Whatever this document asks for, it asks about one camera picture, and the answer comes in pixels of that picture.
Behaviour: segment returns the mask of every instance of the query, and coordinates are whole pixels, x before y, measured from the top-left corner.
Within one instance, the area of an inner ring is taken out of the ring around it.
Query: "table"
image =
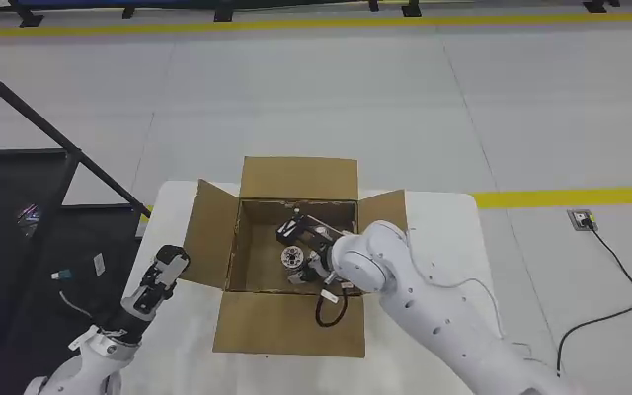
[[[238,184],[214,183],[238,195]],[[125,296],[138,287],[164,244],[182,245],[198,182],[170,181],[158,194]],[[368,198],[385,191],[360,191]],[[406,192],[410,243],[447,268],[454,282],[475,277],[493,292],[476,202],[469,195]],[[475,282],[463,292],[496,331],[496,314]],[[179,280],[145,332],[134,362],[123,372],[123,394],[396,395],[471,394],[426,348],[408,337],[364,297],[366,358],[244,355],[212,351],[222,291]]]

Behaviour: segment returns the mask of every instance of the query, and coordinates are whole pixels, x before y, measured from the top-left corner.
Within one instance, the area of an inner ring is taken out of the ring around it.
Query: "yellow tape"
[[[559,205],[632,204],[632,188],[593,190],[485,192],[472,194],[479,208],[530,208]]]
[[[497,15],[422,18],[291,19],[204,24],[115,25],[86,27],[0,28],[0,36],[93,36],[202,33],[274,29],[387,28],[414,26],[516,26],[631,22],[632,13]]]
[[[154,210],[154,206],[153,205],[146,205],[145,207],[149,208],[149,211],[153,211]],[[149,222],[149,218],[147,218],[144,215],[140,216],[140,222]]]

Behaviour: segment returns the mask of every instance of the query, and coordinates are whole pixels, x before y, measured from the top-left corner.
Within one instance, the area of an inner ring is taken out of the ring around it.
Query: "power outlet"
[[[594,222],[594,217],[590,210],[581,208],[581,209],[566,210],[566,212],[569,214],[569,218],[571,219],[571,223],[573,224],[573,228],[575,230],[580,230],[580,231],[591,230],[590,228],[582,224],[582,220],[586,218],[589,218],[592,221],[592,227],[594,228],[594,230],[597,230],[596,222]]]

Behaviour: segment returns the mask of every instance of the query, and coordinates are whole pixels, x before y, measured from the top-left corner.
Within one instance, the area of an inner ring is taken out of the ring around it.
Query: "black cable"
[[[347,290],[343,288],[343,308],[340,310],[338,317],[336,317],[336,319],[332,322],[323,322],[323,320],[320,318],[320,311],[323,308],[324,300],[325,298],[323,297],[323,295],[318,296],[318,302],[316,302],[316,322],[319,326],[323,328],[333,327],[334,325],[338,324],[340,320],[343,319],[343,317],[345,316],[345,312],[347,311]]]
[[[614,257],[614,260],[616,261],[616,263],[619,265],[619,268],[623,271],[623,273],[625,274],[625,276],[628,278],[628,280],[632,283],[632,277],[630,277],[630,275],[628,274],[628,271],[625,270],[625,268],[623,267],[623,265],[621,264],[621,261],[619,260],[619,257],[616,256],[616,254],[614,253],[614,251],[612,251],[612,249],[610,247],[608,247],[607,244],[605,244],[605,242],[603,241],[603,239],[601,239],[601,237],[596,233],[596,231],[594,230],[594,224],[590,219],[584,219],[582,222],[582,225],[587,226],[592,234],[594,236],[596,236],[596,238],[599,240],[599,242],[601,242],[601,244],[603,245],[603,247],[605,247],[610,254],[612,254],[612,256]],[[580,328],[584,328],[587,325],[590,324],[594,324],[597,322],[601,322],[601,321],[605,321],[605,320],[609,320],[610,318],[615,318],[618,317],[620,315],[623,315],[625,313],[629,313],[630,311],[632,311],[632,307],[628,307],[625,310],[621,310],[617,313],[613,313],[610,315],[606,315],[605,317],[601,317],[601,318],[596,318],[594,320],[590,320],[587,322],[584,322],[582,324],[576,325],[573,328],[571,328],[570,330],[568,330],[564,336],[562,336],[562,340],[560,341],[560,346],[557,349],[557,376],[560,376],[560,368],[562,366],[562,348],[564,347],[564,342],[566,342],[566,339],[575,331],[577,331]]]
[[[628,277],[628,280],[632,283],[632,277],[630,277],[630,275],[628,274],[628,271],[625,270],[625,268],[621,264],[621,261],[619,261],[619,257],[617,257],[616,254],[614,254],[614,251],[612,251],[610,249],[610,247],[608,247],[608,245],[605,244],[603,239],[601,239],[601,236],[599,236],[599,234],[596,233],[596,231],[594,230],[594,226],[591,228],[591,231],[592,231],[592,234],[594,234],[596,236],[596,238],[601,242],[601,244],[603,244],[603,247],[605,247],[610,252],[610,254],[612,254],[612,256],[614,257],[614,260],[616,261],[616,263],[619,264],[619,268],[621,268],[621,270],[623,271],[625,276]]]

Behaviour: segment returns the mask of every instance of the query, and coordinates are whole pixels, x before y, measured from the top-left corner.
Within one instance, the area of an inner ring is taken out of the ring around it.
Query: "cardboard box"
[[[352,292],[338,325],[319,327],[322,284],[287,281],[275,230],[295,206],[341,230],[361,232],[377,219],[407,229],[404,199],[396,191],[358,201],[357,162],[347,159],[247,157],[239,197],[199,180],[183,278],[224,290],[213,350],[364,357],[361,293]],[[332,320],[340,307],[325,303],[323,318]]]

